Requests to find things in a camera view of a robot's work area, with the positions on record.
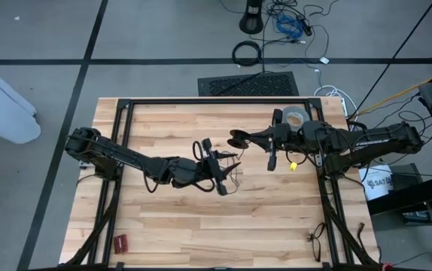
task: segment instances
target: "black mat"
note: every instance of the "black mat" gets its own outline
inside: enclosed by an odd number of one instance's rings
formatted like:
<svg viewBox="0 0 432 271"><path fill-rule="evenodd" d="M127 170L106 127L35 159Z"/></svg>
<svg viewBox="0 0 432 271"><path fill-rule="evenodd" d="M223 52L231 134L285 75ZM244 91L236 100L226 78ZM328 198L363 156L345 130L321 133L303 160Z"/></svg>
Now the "black mat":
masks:
<svg viewBox="0 0 432 271"><path fill-rule="evenodd" d="M199 96L299 96L293 72L199 78Z"/></svg>

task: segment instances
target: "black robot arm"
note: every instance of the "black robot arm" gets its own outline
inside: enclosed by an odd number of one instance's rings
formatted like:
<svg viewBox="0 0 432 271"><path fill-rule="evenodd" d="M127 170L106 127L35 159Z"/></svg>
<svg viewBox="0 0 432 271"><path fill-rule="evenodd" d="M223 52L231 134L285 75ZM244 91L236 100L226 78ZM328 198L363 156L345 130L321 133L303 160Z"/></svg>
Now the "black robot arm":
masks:
<svg viewBox="0 0 432 271"><path fill-rule="evenodd" d="M198 160L195 162L181 157L147 157L112 142L101 136L97 129L91 128L76 129L68 137L65 151L76 160L92 163L96 167L96 176L100 178L117 180L120 177L120 164L125 164L141 170L145 180L152 179L156 185L171 184L174 188L194 185L205 192L211 192L216 188L221 196L227 195L223 181L231 170L239 165L235 163L221 169L218 159L234 157L236 154L212 151L209 139L193 143L193 152ZM204 180L211 180L212 187L201 187L198 183Z"/></svg>
<svg viewBox="0 0 432 271"><path fill-rule="evenodd" d="M351 166L364 165L371 160L389 153L415 154L421 150L423 141L415 127L402 122L391 126L349 132L333 128L321 121L307 121L298 132L291 131L287 123L282 123L281 110L275 109L272 125L262 132L249 134L232 130L228 144L234 148L248 148L255 143L269 152L268 170L276 166L276 151L326 155L322 159L325 174L337 175L346 172Z"/></svg>

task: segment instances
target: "trash can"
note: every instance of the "trash can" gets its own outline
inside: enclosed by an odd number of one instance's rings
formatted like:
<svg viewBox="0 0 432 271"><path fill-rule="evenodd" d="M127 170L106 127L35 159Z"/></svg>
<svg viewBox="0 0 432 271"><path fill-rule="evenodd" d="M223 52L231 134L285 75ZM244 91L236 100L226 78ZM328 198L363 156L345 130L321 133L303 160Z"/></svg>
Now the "trash can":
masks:
<svg viewBox="0 0 432 271"><path fill-rule="evenodd" d="M41 134L35 108L0 78L0 137L16 144L27 143Z"/></svg>

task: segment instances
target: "wooden tabletop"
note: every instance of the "wooden tabletop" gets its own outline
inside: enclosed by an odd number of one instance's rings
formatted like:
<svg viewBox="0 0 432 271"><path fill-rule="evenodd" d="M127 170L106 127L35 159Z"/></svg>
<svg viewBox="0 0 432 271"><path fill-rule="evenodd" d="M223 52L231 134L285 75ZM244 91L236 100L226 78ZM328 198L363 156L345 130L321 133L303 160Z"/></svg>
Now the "wooden tabletop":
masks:
<svg viewBox="0 0 432 271"><path fill-rule="evenodd" d="M324 97L321 101L325 120L345 129L340 100ZM93 121L93 127L109 138L116 104L117 98L100 99ZM193 141L210 138L214 150L240 154L226 142L229 131L261 131L270 125L273 109L289 105L292 104L136 105L129 148L147 156L193 159ZM123 123L118 143L122 140ZM303 155L291 154L291 159L301 161ZM111 266L122 261L133 267L320 267L311 243L307 242L309 233L324 222L315 167L307 162L292 172L284 153L279 152L276 170L268 172L268 154L256 145L245 150L241 162L237 168L239 189L228 196L219 196L215 191L203 193L195 187L174 189L171 185L160 185L151 194L146 191L142 173L126 166L114 236L127 235L129 252L113 252ZM81 177L91 173L92 169L82 170ZM347 176L360 180L356 170ZM225 184L229 192L236 189L229 180ZM61 263L70 259L89 236L101 185L98 178L87 178L78 185ZM361 235L365 249L378 260L362 188L345 179L339 180L339 187L350 232L356 237L359 223L365 223ZM334 229L339 259L345 262L341 236ZM326 232L320 241L322 261L331 262ZM102 245L99 242L96 262L102 258Z"/></svg>

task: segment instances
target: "duct tape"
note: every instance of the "duct tape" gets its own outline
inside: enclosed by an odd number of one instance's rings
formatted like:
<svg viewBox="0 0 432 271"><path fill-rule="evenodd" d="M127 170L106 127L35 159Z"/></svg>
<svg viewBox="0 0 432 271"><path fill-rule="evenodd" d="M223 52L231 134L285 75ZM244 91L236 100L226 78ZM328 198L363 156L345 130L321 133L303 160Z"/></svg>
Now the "duct tape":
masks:
<svg viewBox="0 0 432 271"><path fill-rule="evenodd" d="M282 123L290 124L291 131L298 132L306 121L309 121L309 115L305 109L299 106L288 106L283 109Z"/></svg>

